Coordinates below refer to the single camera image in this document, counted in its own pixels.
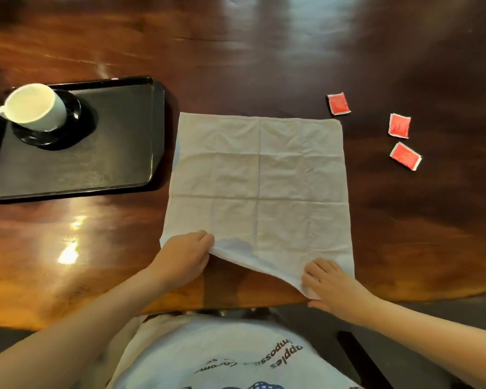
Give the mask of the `person's right forearm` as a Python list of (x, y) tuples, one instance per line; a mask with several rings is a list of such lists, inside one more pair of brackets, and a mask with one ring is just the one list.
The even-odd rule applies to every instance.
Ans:
[(440, 365), (477, 389), (486, 389), (486, 330), (423, 314), (373, 297), (360, 323)]

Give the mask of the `person's left hand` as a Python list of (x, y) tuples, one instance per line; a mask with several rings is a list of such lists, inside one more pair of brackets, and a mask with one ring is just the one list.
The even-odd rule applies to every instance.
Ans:
[(194, 232), (172, 236), (149, 265), (163, 293), (180, 288), (198, 278), (209, 261), (209, 255), (198, 255)]

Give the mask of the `red sachet packet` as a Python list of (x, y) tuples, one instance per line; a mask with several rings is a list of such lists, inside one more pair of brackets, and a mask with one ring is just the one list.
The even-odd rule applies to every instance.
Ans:
[(408, 139), (411, 117), (391, 113), (389, 118), (388, 134), (392, 137)]
[(327, 95), (330, 112), (333, 116), (343, 116), (351, 113), (349, 104), (346, 100), (344, 92)]
[(422, 156), (402, 142), (397, 142), (391, 150), (389, 157), (402, 166), (416, 171), (422, 161)]

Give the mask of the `black rectangular tray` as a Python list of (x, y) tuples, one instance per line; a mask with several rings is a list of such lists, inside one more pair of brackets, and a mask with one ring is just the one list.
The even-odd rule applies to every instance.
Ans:
[(0, 201), (143, 188), (164, 154), (165, 90), (151, 77), (50, 84), (66, 124), (37, 133), (0, 117)]

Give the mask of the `white ceramic cup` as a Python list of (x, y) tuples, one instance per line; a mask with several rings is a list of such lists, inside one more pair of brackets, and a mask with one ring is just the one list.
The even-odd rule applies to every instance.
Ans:
[(47, 85), (31, 83), (13, 90), (0, 106), (0, 116), (10, 122), (33, 123), (52, 110), (55, 91)]

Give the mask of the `person's right hand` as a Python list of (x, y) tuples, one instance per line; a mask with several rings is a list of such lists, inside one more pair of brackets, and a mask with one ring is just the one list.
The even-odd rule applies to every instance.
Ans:
[(304, 268), (302, 283), (319, 297), (308, 302), (308, 307), (354, 325), (369, 323), (377, 298), (335, 261), (321, 258), (311, 261)]

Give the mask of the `black saucer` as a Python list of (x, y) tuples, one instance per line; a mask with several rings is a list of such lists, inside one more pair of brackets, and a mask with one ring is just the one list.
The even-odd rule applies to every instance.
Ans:
[(45, 147), (61, 143), (76, 135), (82, 116), (82, 104), (79, 98), (66, 90), (55, 90), (52, 110), (39, 120), (21, 125), (10, 122), (13, 135), (22, 143)]

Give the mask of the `person's left forearm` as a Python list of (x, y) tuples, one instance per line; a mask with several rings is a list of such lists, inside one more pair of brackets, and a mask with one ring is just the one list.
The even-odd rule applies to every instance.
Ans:
[(69, 389), (169, 278), (149, 268), (0, 353), (0, 389)]

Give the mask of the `white cloth napkin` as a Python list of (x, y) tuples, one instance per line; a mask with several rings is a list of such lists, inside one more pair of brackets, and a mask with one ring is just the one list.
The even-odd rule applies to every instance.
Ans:
[(213, 255), (309, 299), (301, 277), (312, 260), (354, 277), (339, 120), (182, 112), (160, 243), (198, 230), (214, 236)]

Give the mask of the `white printed t-shirt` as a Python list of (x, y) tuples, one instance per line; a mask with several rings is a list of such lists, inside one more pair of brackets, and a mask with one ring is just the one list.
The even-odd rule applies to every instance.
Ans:
[(163, 314), (139, 327), (106, 389), (363, 389), (295, 332), (262, 320)]

